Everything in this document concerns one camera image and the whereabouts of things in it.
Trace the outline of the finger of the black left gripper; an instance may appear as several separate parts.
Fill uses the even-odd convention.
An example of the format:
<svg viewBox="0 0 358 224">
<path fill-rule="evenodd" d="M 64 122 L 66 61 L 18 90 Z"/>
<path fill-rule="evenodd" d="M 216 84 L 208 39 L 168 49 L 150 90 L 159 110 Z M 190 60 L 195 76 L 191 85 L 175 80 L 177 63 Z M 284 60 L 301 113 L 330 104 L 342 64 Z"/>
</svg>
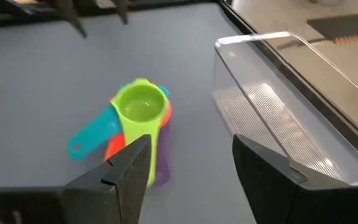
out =
<svg viewBox="0 0 358 224">
<path fill-rule="evenodd" d="M 72 0 L 53 0 L 55 7 L 57 8 L 59 15 L 69 22 L 73 28 L 82 36 L 86 38 L 85 29 L 78 17 Z"/>
<path fill-rule="evenodd" d="M 128 3 L 127 0 L 112 0 L 116 6 L 116 12 L 124 24 L 128 24 Z"/>
</svg>

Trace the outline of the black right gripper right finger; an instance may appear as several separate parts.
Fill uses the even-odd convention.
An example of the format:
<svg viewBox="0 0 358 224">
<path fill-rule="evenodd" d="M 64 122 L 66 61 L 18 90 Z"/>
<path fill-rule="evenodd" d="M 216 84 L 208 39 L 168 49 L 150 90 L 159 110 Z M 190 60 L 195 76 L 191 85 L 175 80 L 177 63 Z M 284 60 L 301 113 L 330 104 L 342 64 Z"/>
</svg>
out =
<svg viewBox="0 0 358 224">
<path fill-rule="evenodd" d="M 232 155 L 257 223 L 287 223 L 298 184 L 308 179 L 290 160 L 245 136 L 233 136 Z"/>
</svg>

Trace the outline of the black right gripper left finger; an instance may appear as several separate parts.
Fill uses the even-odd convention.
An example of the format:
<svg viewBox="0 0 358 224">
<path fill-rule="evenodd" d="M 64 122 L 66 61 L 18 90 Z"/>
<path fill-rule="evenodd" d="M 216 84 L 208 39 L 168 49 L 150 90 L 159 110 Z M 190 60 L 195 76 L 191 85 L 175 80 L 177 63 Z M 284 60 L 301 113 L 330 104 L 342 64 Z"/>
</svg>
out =
<svg viewBox="0 0 358 224">
<path fill-rule="evenodd" d="M 66 184 L 67 223 L 138 224 L 151 160 L 151 136 L 143 135 L 99 166 Z"/>
</svg>

